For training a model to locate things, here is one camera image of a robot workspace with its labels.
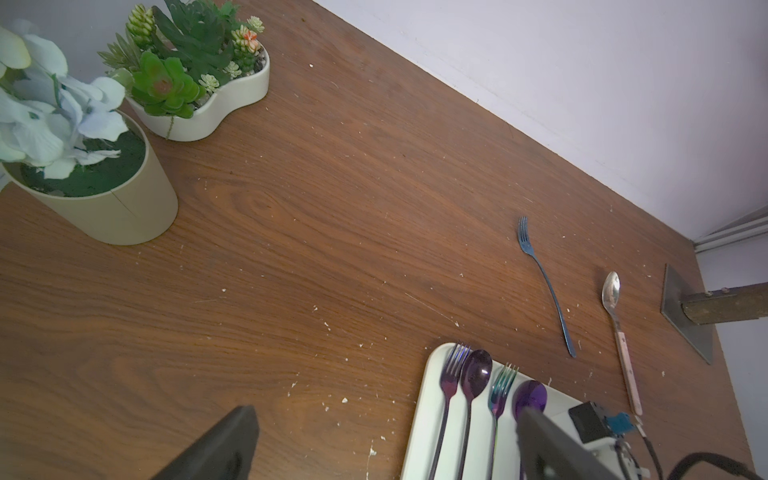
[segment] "fork tines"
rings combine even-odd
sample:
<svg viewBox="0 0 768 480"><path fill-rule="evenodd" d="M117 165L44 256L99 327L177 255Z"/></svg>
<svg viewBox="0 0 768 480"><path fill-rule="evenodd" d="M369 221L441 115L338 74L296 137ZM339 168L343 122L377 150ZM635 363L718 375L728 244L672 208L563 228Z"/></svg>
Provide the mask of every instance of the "fork tines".
<svg viewBox="0 0 768 480"><path fill-rule="evenodd" d="M528 237L528 217L520 217L518 221L518 242L528 243L531 239Z"/></svg>
<svg viewBox="0 0 768 480"><path fill-rule="evenodd" d="M509 390L512 388L512 383L515 382L519 370L519 367L512 368L511 364L508 363L502 367L501 372L496 377L491 388L491 395L488 396L488 407L496 418L502 416L504 412Z"/></svg>
<svg viewBox="0 0 768 480"><path fill-rule="evenodd" d="M467 360L470 352L471 350L469 349L469 346L464 343L456 343L451 349L448 358L445 359L441 380L450 378L455 379L458 382L458 378L462 373L464 361Z"/></svg>

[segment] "wooden beam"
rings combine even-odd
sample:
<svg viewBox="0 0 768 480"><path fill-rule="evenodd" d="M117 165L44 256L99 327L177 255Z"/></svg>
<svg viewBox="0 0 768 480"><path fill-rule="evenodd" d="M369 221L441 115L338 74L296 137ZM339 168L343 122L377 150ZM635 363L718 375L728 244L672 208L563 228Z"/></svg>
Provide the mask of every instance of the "wooden beam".
<svg viewBox="0 0 768 480"><path fill-rule="evenodd" d="M699 325L758 319L768 316L768 283L695 293L683 298L682 307Z"/></svg>

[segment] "white ceramic planter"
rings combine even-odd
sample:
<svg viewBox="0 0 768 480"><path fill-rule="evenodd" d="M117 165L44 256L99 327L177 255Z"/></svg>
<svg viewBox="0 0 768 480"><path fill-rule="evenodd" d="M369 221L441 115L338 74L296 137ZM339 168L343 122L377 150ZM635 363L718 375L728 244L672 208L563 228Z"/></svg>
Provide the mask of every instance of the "white ceramic planter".
<svg viewBox="0 0 768 480"><path fill-rule="evenodd" d="M128 128L144 140L146 153L134 176L108 192L90 197L54 197L19 181L20 164L2 163L2 167L13 183L100 242L135 245L152 240L174 222L179 203L147 135L133 119L125 114L123 117Z"/></svg>
<svg viewBox="0 0 768 480"><path fill-rule="evenodd" d="M266 62L258 73L235 78L210 96L205 105L194 111L192 118L176 117L168 140L195 141L212 134L231 111L256 103L266 95L270 87L270 54L264 49ZM147 115L144 107L126 97L144 125L165 138L170 127L170 117Z"/></svg>

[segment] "fork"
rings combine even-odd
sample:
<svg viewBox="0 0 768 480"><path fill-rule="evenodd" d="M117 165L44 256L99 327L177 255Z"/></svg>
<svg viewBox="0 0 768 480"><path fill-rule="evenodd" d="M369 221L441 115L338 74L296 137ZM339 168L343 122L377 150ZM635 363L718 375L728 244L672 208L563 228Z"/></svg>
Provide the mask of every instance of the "fork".
<svg viewBox="0 0 768 480"><path fill-rule="evenodd" d="M440 434L438 435L437 446L435 447L435 457L432 459L432 468L429 470L429 480L435 480L437 462L440 459L440 450L442 449L442 439L445 436L445 424L448 422L448 407L451 403L451 397L456 394L458 379L462 374L462 367L470 352L471 350L467 345L456 343L448 355L445 365L442 367L440 388L445 396L445 405L442 409L442 424L440 425Z"/></svg>
<svg viewBox="0 0 768 480"><path fill-rule="evenodd" d="M493 461L496 456L496 429L498 427L498 419L504 413L504 407L507 405L507 397L509 396L509 389L512 387L512 383L515 382L515 377L518 376L518 367L510 368L510 364L506 364L502 367L502 370L498 373L496 381L491 388L491 393L488 395L488 408L493 415L493 429L491 430L491 461L488 464L488 474L486 478L491 480L493 477Z"/></svg>
<svg viewBox="0 0 768 480"><path fill-rule="evenodd" d="M536 260L536 263L538 264L538 268L541 270L541 273L544 275L544 280L547 280L547 286L549 286L549 291L552 293L554 306L557 307L558 309L560 324L563 326L563 336L565 337L565 345L568 347L568 353L570 353L572 357L576 358L576 350L574 349L574 344L571 341L571 334L568 333L568 328L565 326L565 319L563 318L563 312L562 310L560 310L560 303L558 303L558 298L554 294L554 288L552 288L552 283L549 281L549 277L547 276L547 273L544 271L544 267L541 265L541 262L538 261L538 258L536 258L536 255L533 253L533 246L531 245L531 239L528 238L528 217L520 217L520 221L518 222L518 242L520 243L520 248L523 250L523 252L533 257L533 260Z"/></svg>

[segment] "small orange flower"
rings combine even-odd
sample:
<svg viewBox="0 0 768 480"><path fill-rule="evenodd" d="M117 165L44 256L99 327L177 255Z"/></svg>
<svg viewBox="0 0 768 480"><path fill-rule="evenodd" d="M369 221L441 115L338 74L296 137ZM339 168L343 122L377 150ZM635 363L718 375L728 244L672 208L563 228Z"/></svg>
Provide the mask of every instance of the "small orange flower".
<svg viewBox="0 0 768 480"><path fill-rule="evenodd" d="M234 37L242 46L246 47L251 53L256 53L259 49L259 41L256 40L256 32L249 30L245 25L241 25L233 32Z"/></svg>

